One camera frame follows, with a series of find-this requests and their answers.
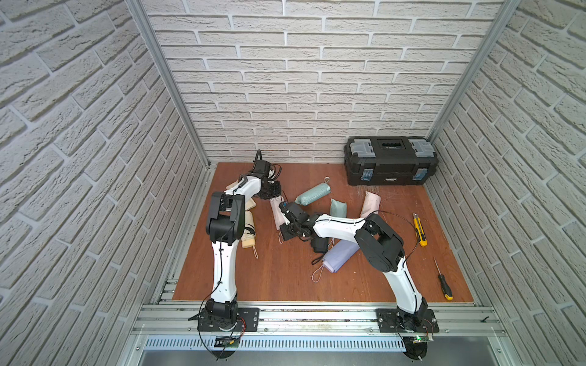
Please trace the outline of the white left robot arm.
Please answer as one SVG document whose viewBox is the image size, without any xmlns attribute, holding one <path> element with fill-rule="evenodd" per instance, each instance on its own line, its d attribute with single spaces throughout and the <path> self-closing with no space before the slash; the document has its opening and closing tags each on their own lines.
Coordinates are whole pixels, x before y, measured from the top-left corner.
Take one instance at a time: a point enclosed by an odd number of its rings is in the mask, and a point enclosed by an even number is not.
<svg viewBox="0 0 586 366">
<path fill-rule="evenodd" d="M 214 284 L 204 312 L 223 328 L 237 322 L 236 257 L 246 227 L 246 203 L 255 196 L 269 200 L 281 193 L 279 181 L 246 175 L 232 188 L 212 194 L 206 233 L 212 242 Z"/>
</svg>

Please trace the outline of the light pink sleeved umbrella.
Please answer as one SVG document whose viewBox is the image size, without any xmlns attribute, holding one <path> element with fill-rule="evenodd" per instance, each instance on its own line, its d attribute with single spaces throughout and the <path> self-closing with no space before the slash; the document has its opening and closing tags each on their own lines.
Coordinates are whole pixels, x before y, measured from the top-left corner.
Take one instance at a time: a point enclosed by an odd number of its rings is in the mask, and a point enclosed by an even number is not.
<svg viewBox="0 0 586 366">
<path fill-rule="evenodd" d="M 273 210 L 273 217 L 274 217 L 274 220 L 276 223 L 276 230 L 277 230 L 277 234 L 278 234 L 278 239 L 279 239 L 279 242 L 281 244 L 283 244 L 284 238 L 283 238 L 283 234 L 281 231 L 281 226 L 283 224 L 285 224 L 286 226 L 289 224 L 288 219 L 285 217 L 285 215 L 282 213 L 281 209 L 279 208 L 279 205 L 281 203 L 283 203 L 284 201 L 283 201 L 282 196 L 279 196 L 277 198 L 271 198 L 269 200 L 269 202 L 270 202 L 271 208 Z"/>
</svg>

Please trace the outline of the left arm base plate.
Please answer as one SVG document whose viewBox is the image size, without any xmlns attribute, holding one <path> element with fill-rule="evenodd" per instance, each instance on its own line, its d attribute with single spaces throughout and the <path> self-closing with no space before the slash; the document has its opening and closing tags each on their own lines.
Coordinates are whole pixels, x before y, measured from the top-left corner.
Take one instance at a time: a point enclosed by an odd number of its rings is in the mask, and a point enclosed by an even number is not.
<svg viewBox="0 0 586 366">
<path fill-rule="evenodd" d="M 229 318 L 210 314 L 206 310 L 201 311 L 195 318 L 198 320 L 199 332 L 256 332 L 259 323 L 258 307 L 239 308 L 235 316 Z"/>
</svg>

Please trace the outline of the beige umbrella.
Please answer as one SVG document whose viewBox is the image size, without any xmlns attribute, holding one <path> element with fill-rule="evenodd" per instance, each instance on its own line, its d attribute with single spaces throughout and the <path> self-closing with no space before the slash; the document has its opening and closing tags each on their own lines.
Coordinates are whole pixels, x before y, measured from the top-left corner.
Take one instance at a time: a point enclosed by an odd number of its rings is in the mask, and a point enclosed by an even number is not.
<svg viewBox="0 0 586 366">
<path fill-rule="evenodd" d="M 249 210 L 245 213 L 245 227 L 241 237 L 241 245 L 243 249 L 251 249 L 255 258 L 259 259 L 256 250 L 256 227 L 253 221 L 253 215 Z"/>
</svg>

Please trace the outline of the black umbrella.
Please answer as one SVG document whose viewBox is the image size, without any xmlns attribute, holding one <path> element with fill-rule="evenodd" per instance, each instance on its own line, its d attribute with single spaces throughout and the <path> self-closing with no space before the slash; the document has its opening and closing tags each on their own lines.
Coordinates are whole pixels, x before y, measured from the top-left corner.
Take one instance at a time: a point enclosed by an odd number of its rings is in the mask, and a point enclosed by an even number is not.
<svg viewBox="0 0 586 366">
<path fill-rule="evenodd" d="M 317 263 L 319 263 L 320 260 L 323 259 L 325 254 L 329 251 L 329 246 L 329 238 L 315 237 L 311 240 L 311 248 L 314 250 L 315 253 L 318 254 L 318 257 L 311 261 L 311 265 L 317 265 Z"/>
</svg>

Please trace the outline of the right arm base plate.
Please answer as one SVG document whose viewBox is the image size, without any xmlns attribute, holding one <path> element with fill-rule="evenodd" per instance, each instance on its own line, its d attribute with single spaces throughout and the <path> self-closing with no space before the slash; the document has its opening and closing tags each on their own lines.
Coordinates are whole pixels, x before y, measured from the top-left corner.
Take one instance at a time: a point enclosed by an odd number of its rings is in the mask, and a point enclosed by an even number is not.
<svg viewBox="0 0 586 366">
<path fill-rule="evenodd" d="M 381 333 L 438 333 L 440 328 L 432 309 L 424 308 L 416 314 L 408 314 L 398 307 L 375 310 Z"/>
</svg>

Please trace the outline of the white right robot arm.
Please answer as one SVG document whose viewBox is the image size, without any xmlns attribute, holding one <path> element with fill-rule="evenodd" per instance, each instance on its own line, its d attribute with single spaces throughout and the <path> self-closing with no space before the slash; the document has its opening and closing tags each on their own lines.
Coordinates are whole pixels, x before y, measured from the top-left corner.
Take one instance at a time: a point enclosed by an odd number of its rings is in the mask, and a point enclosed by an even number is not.
<svg viewBox="0 0 586 366">
<path fill-rule="evenodd" d="M 428 305 L 408 270 L 403 239 L 376 212 L 349 219 L 325 213 L 309 215 L 294 202 L 281 203 L 279 209 L 285 217 L 280 226 L 285 241 L 297 236 L 310 241 L 315 253 L 325 255 L 331 239 L 358 245 L 369 264 L 384 274 L 395 294 L 398 326 L 416 332 L 424 325 Z"/>
</svg>

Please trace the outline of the beige umbrella sleeve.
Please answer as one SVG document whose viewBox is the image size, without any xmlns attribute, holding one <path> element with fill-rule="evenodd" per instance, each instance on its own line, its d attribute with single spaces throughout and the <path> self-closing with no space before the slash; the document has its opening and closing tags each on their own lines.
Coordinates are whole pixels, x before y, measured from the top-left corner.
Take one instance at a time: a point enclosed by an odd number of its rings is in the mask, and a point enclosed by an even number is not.
<svg viewBox="0 0 586 366">
<path fill-rule="evenodd" d="M 233 183 L 231 183 L 230 185 L 228 185 L 226 187 L 226 190 L 229 192 L 235 192 L 238 195 L 242 195 L 242 190 L 240 188 L 238 188 L 239 186 L 239 181 L 234 181 Z M 254 207 L 256 207 L 256 201 L 254 201 L 253 198 L 250 198 L 247 202 L 246 202 L 246 210 L 252 210 L 254 209 Z"/>
</svg>

